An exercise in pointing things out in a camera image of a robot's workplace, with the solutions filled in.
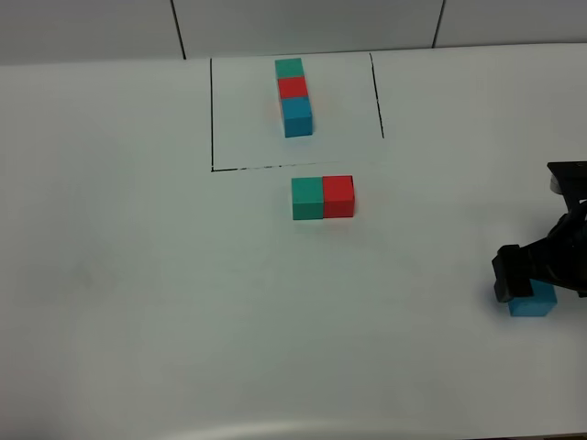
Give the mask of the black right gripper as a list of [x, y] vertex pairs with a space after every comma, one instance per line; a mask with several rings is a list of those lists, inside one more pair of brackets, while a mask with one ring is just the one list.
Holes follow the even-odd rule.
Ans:
[[[563, 215], [545, 238], [528, 246], [532, 275], [539, 281], [586, 296], [586, 202]], [[533, 296], [528, 276], [527, 252], [519, 245], [505, 245], [492, 259], [495, 297], [499, 303]]]

